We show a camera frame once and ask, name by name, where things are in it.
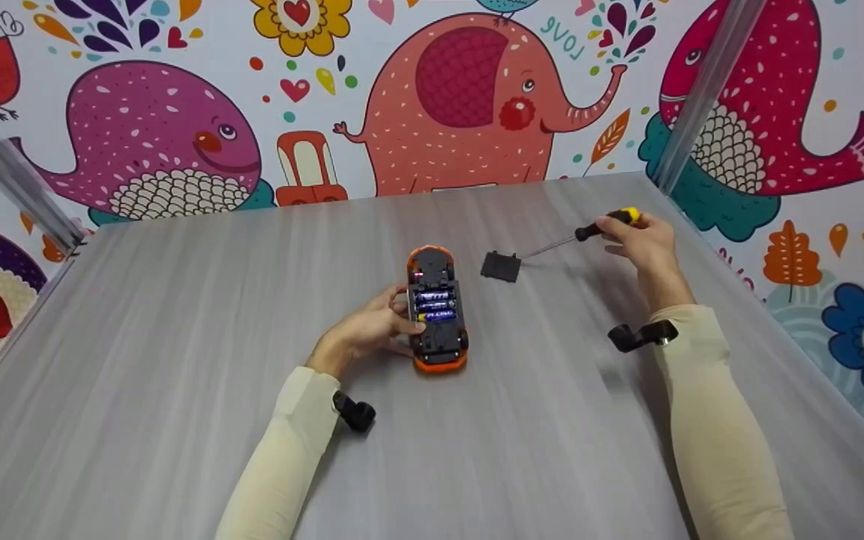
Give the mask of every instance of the whale eye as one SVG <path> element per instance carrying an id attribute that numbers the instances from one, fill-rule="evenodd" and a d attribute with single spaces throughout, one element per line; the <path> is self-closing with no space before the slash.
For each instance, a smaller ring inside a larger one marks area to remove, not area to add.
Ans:
<path id="1" fill-rule="evenodd" d="M 229 126 L 229 124 L 222 124 L 219 126 L 219 134 L 224 140 L 234 140 L 234 138 L 239 136 L 239 133 L 236 132 L 236 128 Z"/>
<path id="2" fill-rule="evenodd" d="M 702 49 L 692 49 L 685 57 L 685 65 L 695 65 L 695 62 L 699 62 L 700 58 L 702 58 Z"/>

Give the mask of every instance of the yellow flower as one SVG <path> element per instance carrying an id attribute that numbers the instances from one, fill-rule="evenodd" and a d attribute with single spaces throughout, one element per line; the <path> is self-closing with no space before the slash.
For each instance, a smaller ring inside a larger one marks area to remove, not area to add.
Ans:
<path id="1" fill-rule="evenodd" d="M 334 38 L 349 35 L 346 14 L 353 0 L 251 0 L 258 6 L 255 30 L 270 40 L 278 39 L 282 52 L 298 57 L 306 48 L 325 57 L 335 50 Z"/>

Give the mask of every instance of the sleeve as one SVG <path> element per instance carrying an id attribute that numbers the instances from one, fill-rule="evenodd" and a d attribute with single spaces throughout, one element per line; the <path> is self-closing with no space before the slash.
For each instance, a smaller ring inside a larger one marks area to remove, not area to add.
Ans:
<path id="1" fill-rule="evenodd" d="M 792 538 L 765 436 L 729 370 L 729 344 L 703 305 L 652 315 L 679 337 L 657 346 L 671 404 L 672 447 L 689 512 L 702 540 Z"/>
<path id="2" fill-rule="evenodd" d="M 338 380 L 298 367 L 278 394 L 271 421 L 232 492 L 216 540 L 292 536 L 319 459 L 339 417 Z"/>

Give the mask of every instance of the black wrist strap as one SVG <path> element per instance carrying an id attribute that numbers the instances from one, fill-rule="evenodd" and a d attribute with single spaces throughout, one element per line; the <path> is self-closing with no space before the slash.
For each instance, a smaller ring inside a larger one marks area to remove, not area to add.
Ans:
<path id="1" fill-rule="evenodd" d="M 339 416 L 346 421 L 351 430 L 357 434 L 369 433 L 369 428 L 375 422 L 375 409 L 369 403 L 356 403 L 341 391 L 332 394 L 332 403 L 335 409 L 339 411 Z"/>
<path id="2" fill-rule="evenodd" d="M 649 343 L 668 345 L 679 337 L 679 329 L 665 319 L 651 322 L 633 332 L 629 325 L 618 325 L 609 332 L 609 339 L 621 353 L 630 353 Z"/>

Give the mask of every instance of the aa battery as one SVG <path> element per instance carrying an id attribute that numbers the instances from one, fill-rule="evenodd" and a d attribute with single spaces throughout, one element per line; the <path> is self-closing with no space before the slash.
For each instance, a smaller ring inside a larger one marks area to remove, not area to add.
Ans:
<path id="1" fill-rule="evenodd" d="M 456 318 L 455 310 L 432 311 L 431 313 L 420 313 L 418 320 L 423 323 L 432 321 L 446 321 Z"/>
<path id="2" fill-rule="evenodd" d="M 431 292 L 417 292 L 415 294 L 416 302 L 432 302 L 439 300 L 450 300 L 455 298 L 455 292 L 450 290 L 437 290 Z"/>
<path id="3" fill-rule="evenodd" d="M 439 310 L 455 310 L 455 301 L 423 301 L 423 303 L 415 306 L 415 311 L 417 311 L 419 314 L 427 314 L 429 311 Z"/>

